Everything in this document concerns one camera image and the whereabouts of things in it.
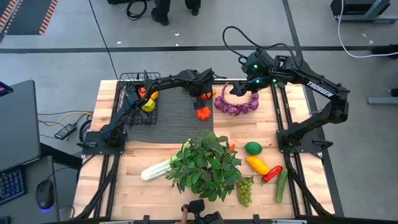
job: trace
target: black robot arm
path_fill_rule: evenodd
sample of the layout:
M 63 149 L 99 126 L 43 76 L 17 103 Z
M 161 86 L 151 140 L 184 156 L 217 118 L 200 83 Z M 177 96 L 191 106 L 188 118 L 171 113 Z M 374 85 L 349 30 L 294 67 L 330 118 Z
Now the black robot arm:
M 333 123 L 338 124 L 347 120 L 349 91 L 341 84 L 335 84 L 323 75 L 314 72 L 307 62 L 298 56 L 276 56 L 272 58 L 264 49 L 258 48 L 242 62 L 242 71 L 246 73 L 247 82 L 234 82 L 231 94 L 243 96 L 247 91 L 255 93 L 277 82 L 284 84 L 303 84 L 313 91 L 330 99 L 321 111 L 313 114 L 301 123 L 293 123 L 284 133 L 288 146 L 299 146 L 303 136 L 320 126 Z
M 211 92 L 211 83 L 214 80 L 214 72 L 211 68 L 199 73 L 196 70 L 183 70 L 177 75 L 169 75 L 168 77 L 152 80 L 145 78 L 143 83 L 137 84 L 130 91 L 126 91 L 123 96 L 123 103 L 118 112 L 111 118 L 109 124 L 101 128 L 101 135 L 105 146 L 103 147 L 120 147 L 124 145 L 123 124 L 133 113 L 137 113 L 142 106 L 149 100 L 150 96 L 160 90 L 169 88 L 182 87 L 188 91 L 190 96 L 199 97 L 204 93 Z M 139 89 L 144 87 L 146 93 L 144 97 L 139 97 Z

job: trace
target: green lime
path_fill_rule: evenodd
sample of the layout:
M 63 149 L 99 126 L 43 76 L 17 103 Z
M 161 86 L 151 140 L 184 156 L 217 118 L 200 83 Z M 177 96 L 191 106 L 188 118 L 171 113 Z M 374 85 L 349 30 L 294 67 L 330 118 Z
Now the green lime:
M 250 155 L 258 155 L 262 152 L 262 147 L 258 142 L 249 142 L 244 146 L 244 148 Z

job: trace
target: wire basket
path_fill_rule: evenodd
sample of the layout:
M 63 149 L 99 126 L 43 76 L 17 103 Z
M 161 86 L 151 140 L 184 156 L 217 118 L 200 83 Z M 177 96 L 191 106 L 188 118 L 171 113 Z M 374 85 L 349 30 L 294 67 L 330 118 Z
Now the wire basket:
M 125 93 L 136 93 L 138 86 L 143 86 L 145 82 L 156 80 L 160 78 L 158 72 L 135 72 L 135 73 L 123 73 L 120 75 L 118 82 L 119 94 L 117 95 L 117 110 L 121 108 Z M 126 124 L 131 128 L 132 125 L 152 125 L 157 122 L 158 108 L 159 108 L 159 97 L 155 100 L 155 109 L 152 112 L 140 112 L 133 113 L 126 120 Z

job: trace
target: computer mouse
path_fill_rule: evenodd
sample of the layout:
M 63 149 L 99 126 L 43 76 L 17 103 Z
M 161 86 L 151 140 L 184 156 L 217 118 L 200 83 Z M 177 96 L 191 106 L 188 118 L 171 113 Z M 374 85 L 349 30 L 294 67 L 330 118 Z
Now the computer mouse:
M 48 209 L 54 204 L 54 189 L 51 181 L 44 180 L 37 185 L 36 202 L 41 209 Z

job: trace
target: cucumber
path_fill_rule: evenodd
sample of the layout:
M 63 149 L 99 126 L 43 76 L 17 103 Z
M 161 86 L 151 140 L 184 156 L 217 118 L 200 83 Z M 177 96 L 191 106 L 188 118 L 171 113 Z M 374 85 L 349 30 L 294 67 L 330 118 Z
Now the cucumber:
M 244 146 L 244 148 L 248 154 L 254 156 L 262 152 L 262 147 L 258 142 L 249 142 Z
M 276 202 L 277 203 L 282 202 L 282 199 L 284 196 L 285 185 L 286 185 L 287 174 L 288 174 L 288 171 L 286 168 L 283 168 L 282 171 L 280 172 L 278 186 L 276 189 Z

